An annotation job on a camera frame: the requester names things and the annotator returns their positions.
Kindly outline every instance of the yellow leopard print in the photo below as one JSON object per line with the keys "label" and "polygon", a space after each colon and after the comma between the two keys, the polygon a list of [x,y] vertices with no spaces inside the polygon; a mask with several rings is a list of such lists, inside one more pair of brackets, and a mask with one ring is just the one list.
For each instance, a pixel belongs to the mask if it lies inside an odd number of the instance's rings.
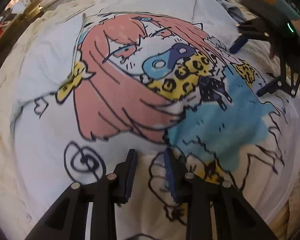
{"label": "yellow leopard print", "polygon": [[190,58],[185,58],[183,65],[177,65],[173,77],[153,80],[146,86],[167,99],[180,100],[195,90],[200,76],[212,76],[213,72],[210,60],[197,51]]}
{"label": "yellow leopard print", "polygon": [[57,101],[62,102],[66,99],[72,89],[80,84],[81,79],[85,78],[85,74],[87,74],[85,64],[81,61],[75,62],[73,74],[69,78],[70,80],[58,90]]}
{"label": "yellow leopard print", "polygon": [[243,64],[232,64],[236,72],[245,80],[246,84],[251,88],[251,85],[255,81],[255,70],[246,61],[242,61]]}
{"label": "yellow leopard print", "polygon": [[204,180],[206,182],[220,184],[219,180],[222,178],[223,171],[222,171],[221,167],[218,165],[217,160],[213,160],[210,163],[204,163],[204,166],[210,167],[210,171],[209,171],[209,174],[207,174],[207,176],[205,174],[204,169],[200,169],[200,170],[196,169],[194,173],[202,179],[206,176],[206,178]]}

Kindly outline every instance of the bed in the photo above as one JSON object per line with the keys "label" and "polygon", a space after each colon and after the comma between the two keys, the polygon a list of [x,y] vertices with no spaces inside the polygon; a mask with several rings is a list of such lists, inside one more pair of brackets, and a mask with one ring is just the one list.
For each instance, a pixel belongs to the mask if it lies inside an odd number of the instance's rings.
{"label": "bed", "polygon": [[[46,12],[41,18],[32,23],[14,45],[10,55],[0,69],[0,228],[8,240],[22,240],[36,224],[28,212],[25,204],[22,180],[17,167],[17,160],[11,144],[10,116],[13,108],[14,85],[21,72],[23,56],[28,52],[31,44],[40,32],[49,28],[60,18],[66,18],[73,12],[84,9],[96,0],[76,0],[59,5],[54,11]],[[244,16],[253,18],[246,8],[237,5]],[[267,57],[268,48],[264,47]],[[275,59],[270,71],[278,73],[278,62]],[[289,239],[300,228],[300,171],[299,179],[295,183],[289,201],[277,216],[269,223],[271,229],[280,240]]]}

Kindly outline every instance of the bed sheet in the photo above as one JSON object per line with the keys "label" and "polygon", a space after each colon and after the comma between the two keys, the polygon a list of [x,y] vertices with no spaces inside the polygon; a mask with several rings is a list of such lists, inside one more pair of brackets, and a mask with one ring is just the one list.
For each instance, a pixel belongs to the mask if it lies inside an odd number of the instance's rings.
{"label": "bed sheet", "polygon": [[[77,0],[62,4],[55,11],[44,14],[23,33],[0,69],[0,227],[9,240],[24,239],[36,223],[27,213],[27,207],[23,201],[23,185],[17,179],[19,174],[15,169],[16,161],[10,141],[12,98],[15,81],[21,71],[23,56],[27,53],[39,32],[49,28],[50,25],[55,24],[60,19],[66,19],[80,9],[94,4],[96,1],[98,0]],[[253,17],[247,10],[244,11],[244,8],[240,8],[245,13],[246,18]],[[278,66],[277,63],[275,59],[271,64],[275,73],[279,72],[279,68],[276,67]],[[283,212],[280,212],[281,215],[279,214],[279,220],[280,218],[286,219],[287,214],[289,217],[289,209],[290,217],[295,210],[300,210],[300,193],[297,190],[293,193],[299,197],[299,205],[295,204],[293,207],[290,205],[289,208],[286,205]]]}

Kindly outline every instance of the printed graphic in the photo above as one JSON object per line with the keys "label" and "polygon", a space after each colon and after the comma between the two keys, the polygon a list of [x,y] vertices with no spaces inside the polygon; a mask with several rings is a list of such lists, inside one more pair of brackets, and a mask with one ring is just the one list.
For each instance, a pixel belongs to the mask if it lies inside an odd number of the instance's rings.
{"label": "printed graphic", "polygon": [[83,184],[93,183],[106,175],[106,165],[91,147],[80,147],[70,142],[64,152],[64,165],[68,176]]}
{"label": "printed graphic", "polygon": [[[87,17],[77,49],[68,81],[54,96],[58,104],[73,100],[86,141],[130,133],[172,147],[191,172],[212,183],[227,179],[242,192],[252,163],[274,174],[284,166],[278,138],[288,125],[289,101],[278,93],[258,98],[270,76],[228,54],[202,24],[98,14]],[[34,111],[41,117],[47,107],[40,98]],[[162,161],[159,154],[149,167],[149,188],[167,219],[185,225],[186,206],[173,202]],[[65,169],[76,181],[106,174],[98,153],[74,142],[65,150]]]}
{"label": "printed graphic", "polygon": [[34,103],[35,103],[34,112],[36,115],[39,116],[39,119],[40,119],[41,115],[44,113],[44,111],[49,106],[49,103],[46,100],[44,100],[44,98],[35,99]]}

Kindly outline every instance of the blue paint splash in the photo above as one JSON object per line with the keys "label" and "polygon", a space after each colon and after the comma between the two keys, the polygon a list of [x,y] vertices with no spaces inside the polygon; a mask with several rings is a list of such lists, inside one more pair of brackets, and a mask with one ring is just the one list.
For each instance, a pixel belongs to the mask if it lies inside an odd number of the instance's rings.
{"label": "blue paint splash", "polygon": [[168,130],[170,144],[185,155],[192,153],[204,162],[213,160],[212,154],[205,152],[202,146],[189,143],[197,142],[199,137],[209,151],[216,153],[223,169],[231,172],[239,165],[242,146],[258,144],[269,135],[262,118],[274,110],[270,103],[261,104],[246,82],[232,70],[233,75],[228,69],[224,70],[227,92],[233,99],[232,103],[224,100],[226,111],[215,102],[203,102],[196,112],[187,109],[186,118]]}

